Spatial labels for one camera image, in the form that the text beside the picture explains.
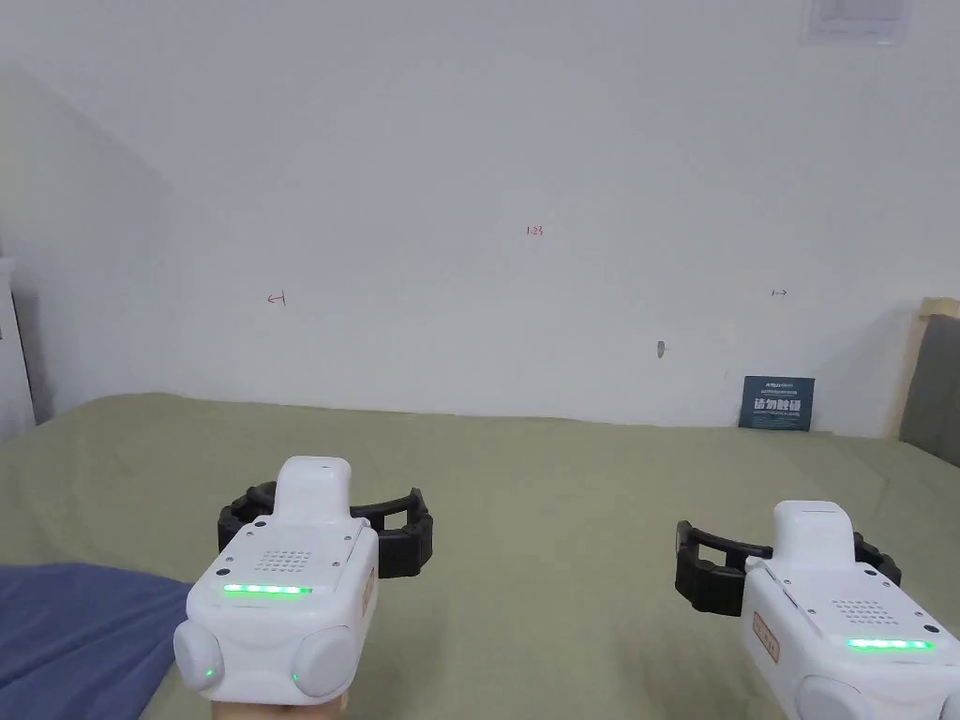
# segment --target bed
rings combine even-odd
[[[117,396],[0,445],[0,562],[184,582],[220,508],[295,454],[353,466],[352,500],[423,489],[421,576],[383,584],[348,717],[779,718],[735,622],[673,589],[679,519],[772,540],[784,498],[840,503],[954,632],[960,468],[910,444]],[[171,669],[144,717],[204,720]]]

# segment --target hand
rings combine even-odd
[[[213,720],[341,720],[347,709],[346,692],[322,705],[248,705],[214,703]]]

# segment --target white round button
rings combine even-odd
[[[220,643],[193,620],[184,620],[174,631],[174,657],[183,682],[191,690],[206,690],[224,676]]]
[[[797,712],[802,720],[871,720],[867,701],[855,687],[816,675],[797,690]]]
[[[960,720],[960,693],[954,693],[947,698],[940,718],[941,720]]]
[[[304,695],[326,698],[349,682],[357,660],[348,628],[320,630],[305,637],[294,655],[294,683]]]

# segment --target white wall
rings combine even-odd
[[[960,293],[953,0],[897,49],[799,45],[800,0],[0,8],[0,244],[46,414],[727,424],[762,373],[875,435],[911,310]]]

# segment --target gray headboard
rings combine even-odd
[[[930,317],[900,439],[960,467],[960,319]]]

